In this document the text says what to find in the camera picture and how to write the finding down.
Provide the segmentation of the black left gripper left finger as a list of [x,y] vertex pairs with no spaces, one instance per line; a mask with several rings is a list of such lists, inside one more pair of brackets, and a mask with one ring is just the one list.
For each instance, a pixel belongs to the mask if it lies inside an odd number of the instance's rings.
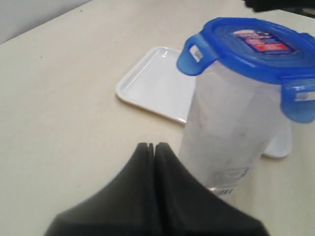
[[47,236],[154,235],[154,147],[139,143],[106,187],[58,214]]

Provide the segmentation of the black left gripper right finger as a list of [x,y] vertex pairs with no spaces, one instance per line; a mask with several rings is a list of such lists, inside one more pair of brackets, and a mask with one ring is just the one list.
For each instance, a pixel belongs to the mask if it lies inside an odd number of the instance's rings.
[[169,144],[154,159],[157,204],[164,236],[267,236],[257,219],[232,207],[200,184]]

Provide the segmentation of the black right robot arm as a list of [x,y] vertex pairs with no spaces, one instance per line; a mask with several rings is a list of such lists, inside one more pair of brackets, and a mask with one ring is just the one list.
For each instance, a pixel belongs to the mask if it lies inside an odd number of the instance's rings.
[[315,17],[315,0],[245,0],[245,6],[254,12],[283,10]]

